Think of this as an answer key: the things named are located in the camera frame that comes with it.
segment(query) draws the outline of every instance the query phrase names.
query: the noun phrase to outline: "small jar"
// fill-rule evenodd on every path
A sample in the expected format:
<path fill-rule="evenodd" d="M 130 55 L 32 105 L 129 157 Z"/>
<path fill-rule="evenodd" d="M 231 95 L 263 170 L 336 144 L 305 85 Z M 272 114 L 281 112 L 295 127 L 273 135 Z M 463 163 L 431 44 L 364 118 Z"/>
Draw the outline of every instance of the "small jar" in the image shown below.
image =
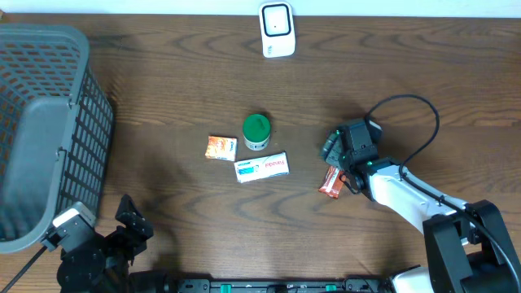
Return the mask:
<path fill-rule="evenodd" d="M 269 143 L 271 124 L 261 114 L 253 114 L 243 124 L 244 144 L 253 151 L 264 150 Z"/>

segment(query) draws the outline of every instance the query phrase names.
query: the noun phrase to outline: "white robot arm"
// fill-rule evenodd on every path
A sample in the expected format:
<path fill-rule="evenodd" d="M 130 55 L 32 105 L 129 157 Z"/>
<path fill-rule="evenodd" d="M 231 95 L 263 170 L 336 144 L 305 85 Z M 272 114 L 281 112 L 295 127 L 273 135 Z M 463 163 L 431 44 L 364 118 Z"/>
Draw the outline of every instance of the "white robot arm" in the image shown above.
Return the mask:
<path fill-rule="evenodd" d="M 521 265 L 496 206 L 445 195 L 393 158 L 379 158 L 381 133 L 367 118 L 351 120 L 330 135 L 322 157 L 344 171 L 341 180 L 352 193 L 389 207 L 424 235 L 429 268 L 391 276 L 393 291 L 519 291 Z M 482 251 L 467 255 L 467 244 L 481 244 Z"/>

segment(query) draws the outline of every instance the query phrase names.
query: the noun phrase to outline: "orange box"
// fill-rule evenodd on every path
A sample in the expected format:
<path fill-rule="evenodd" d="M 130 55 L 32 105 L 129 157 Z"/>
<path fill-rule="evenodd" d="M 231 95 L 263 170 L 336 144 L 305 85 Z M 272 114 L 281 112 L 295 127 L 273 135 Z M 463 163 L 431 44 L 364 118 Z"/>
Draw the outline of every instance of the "orange box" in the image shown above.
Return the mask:
<path fill-rule="evenodd" d="M 237 138 L 208 137 L 208 147 L 204 154 L 207 158 L 235 162 L 236 153 Z"/>

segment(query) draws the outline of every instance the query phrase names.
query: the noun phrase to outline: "white box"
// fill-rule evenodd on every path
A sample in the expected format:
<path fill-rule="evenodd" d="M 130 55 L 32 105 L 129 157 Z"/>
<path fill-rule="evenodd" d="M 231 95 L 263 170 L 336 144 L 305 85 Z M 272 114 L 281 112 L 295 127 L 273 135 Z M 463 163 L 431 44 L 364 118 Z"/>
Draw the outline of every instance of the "white box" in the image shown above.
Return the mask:
<path fill-rule="evenodd" d="M 286 152 L 235 162 L 234 165 L 239 183 L 290 173 Z"/>

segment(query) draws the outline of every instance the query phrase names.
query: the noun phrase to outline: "wooden table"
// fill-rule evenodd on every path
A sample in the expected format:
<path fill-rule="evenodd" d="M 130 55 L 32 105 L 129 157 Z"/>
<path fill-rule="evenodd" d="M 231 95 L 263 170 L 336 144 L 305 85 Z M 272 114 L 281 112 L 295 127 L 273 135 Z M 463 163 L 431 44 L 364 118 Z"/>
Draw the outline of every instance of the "wooden table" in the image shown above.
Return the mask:
<path fill-rule="evenodd" d="M 444 192 L 488 199 L 521 249 L 521 20 L 296 17 L 297 47 L 265 59 L 255 16 L 6 15 L 70 24 L 114 102 L 116 131 L 97 231 L 112 232 L 132 195 L 155 236 L 132 271 L 214 278 L 343 278 L 426 265 L 422 235 L 345 189 L 317 192 L 327 132 L 380 99 L 413 93 L 440 110 L 441 131 L 409 168 Z M 246 149 L 243 119 L 269 115 L 273 137 Z M 434 118 L 415 101 L 376 113 L 381 153 L 404 159 Z M 207 160 L 209 134 L 240 140 L 238 159 L 286 151 L 291 174 L 238 184 L 231 162 Z M 39 245 L 0 256 L 3 287 Z M 59 253 L 12 289 L 55 292 Z"/>

